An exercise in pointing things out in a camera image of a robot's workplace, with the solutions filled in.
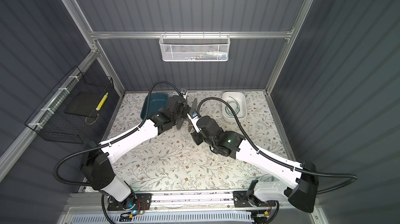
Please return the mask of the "grey perforated cable spool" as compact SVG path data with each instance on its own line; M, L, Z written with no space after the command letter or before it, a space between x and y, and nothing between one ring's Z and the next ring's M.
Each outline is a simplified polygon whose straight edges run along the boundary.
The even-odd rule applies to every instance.
M180 130L183 126L183 121L188 121L188 113L194 112L198 107L198 99L195 98L192 105L190 106L187 101L184 101L182 104L182 111L178 114L178 121L176 124L176 129Z

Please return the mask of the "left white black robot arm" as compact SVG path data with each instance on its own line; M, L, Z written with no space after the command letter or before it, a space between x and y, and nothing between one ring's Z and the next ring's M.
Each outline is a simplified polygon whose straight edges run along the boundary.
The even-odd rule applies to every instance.
M176 95L168 98L166 105L160 107L156 112L149 113L150 102L142 107L144 116L138 126L103 141L99 145L88 146L85 150L61 159L55 165L54 178L67 185L90 186L101 192L103 196L113 197L124 210L137 210L140 203L134 190L115 174L112 165L143 142L169 131L173 127L177 129L182 127L183 121L190 111L186 100L188 92L185 88L178 89L175 85L172 88L176 91ZM80 169L87 179L86 182L67 180L59 174L61 165L76 156L82 157Z

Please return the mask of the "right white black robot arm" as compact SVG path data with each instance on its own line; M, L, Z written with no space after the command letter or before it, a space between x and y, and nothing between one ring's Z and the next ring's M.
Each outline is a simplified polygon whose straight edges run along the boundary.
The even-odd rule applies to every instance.
M277 178L280 185L253 180L246 192L252 206L272 201L287 200L295 208L312 213L317 195L341 189L355 182L354 174L318 172L312 162L300 163L284 159L257 146L245 132L237 116L234 117L240 133L223 130L210 116L201 116L201 106L208 97L194 100L188 119L194 131L191 136L197 145L206 143L214 154L231 157L258 167Z

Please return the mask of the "teal plastic tray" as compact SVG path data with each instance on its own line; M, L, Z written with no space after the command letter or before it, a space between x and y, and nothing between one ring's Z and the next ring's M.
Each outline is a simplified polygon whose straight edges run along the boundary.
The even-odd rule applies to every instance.
M148 109L148 117L157 112L159 109L164 108L168 102L168 95L165 93L154 93L151 95L150 100L148 96L146 96L145 101L143 103L143 107L141 110L140 117L143 120L145 118L145 110L147 109L148 102L150 102L150 106Z

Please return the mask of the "white plastic tray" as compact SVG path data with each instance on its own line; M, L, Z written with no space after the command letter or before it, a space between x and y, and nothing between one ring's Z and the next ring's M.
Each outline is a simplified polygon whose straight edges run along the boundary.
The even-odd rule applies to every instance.
M226 101L229 106L233 109L234 113L240 121L245 120L247 117L247 106L245 95L240 92L225 92L222 95L222 99ZM234 115L228 106L223 104L222 110L223 119L226 122L235 122Z

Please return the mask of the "floral table mat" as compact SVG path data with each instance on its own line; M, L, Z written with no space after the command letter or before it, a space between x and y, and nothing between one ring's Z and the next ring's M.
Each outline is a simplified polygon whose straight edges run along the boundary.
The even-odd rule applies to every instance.
M245 91L244 96L244 130L256 145L286 157L265 93ZM113 169L135 191L246 189L253 180L277 181L256 166L213 154L207 144L196 145L187 124L140 144Z

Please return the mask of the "items in white basket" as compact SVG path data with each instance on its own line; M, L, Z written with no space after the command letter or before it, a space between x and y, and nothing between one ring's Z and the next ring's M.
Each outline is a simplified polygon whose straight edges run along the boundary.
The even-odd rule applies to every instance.
M188 53L183 54L181 57L182 60L227 60L228 59L228 52L205 52L205 53Z

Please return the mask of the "yellow marker in basket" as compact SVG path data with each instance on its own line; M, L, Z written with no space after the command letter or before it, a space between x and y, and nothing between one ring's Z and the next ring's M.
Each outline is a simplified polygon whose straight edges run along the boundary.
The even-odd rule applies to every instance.
M100 111L101 108L103 107L104 103L106 102L108 98L108 92L104 94L100 102L98 103L97 107L95 108L96 111Z

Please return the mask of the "black pad in basket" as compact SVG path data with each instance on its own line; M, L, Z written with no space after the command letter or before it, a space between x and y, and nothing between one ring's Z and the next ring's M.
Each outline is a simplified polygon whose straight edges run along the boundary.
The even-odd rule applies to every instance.
M64 113L81 117L95 118L98 114L98 111L96 111L95 108L99 102L100 94L79 92L78 95L75 96L67 105Z

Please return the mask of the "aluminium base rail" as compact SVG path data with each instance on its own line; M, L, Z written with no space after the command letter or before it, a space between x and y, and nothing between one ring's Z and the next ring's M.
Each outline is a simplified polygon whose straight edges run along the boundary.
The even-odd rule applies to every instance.
M70 195L65 210L71 207L101 207L102 193L73 193ZM272 203L277 201L284 208L293 208L300 210L291 204L288 198L278 192L278 188L268 188L263 200L256 199L255 193L249 190L194 190L194 191L160 191L160 192L136 192L135 203L132 207L138 208L141 204L141 210L162 210L162 209L184 209L193 208L268 208L273 207ZM105 196L105 206L108 211L128 211L123 209L126 203L118 202L111 196ZM300 210L305 213L312 213L314 207L308 207L306 210Z

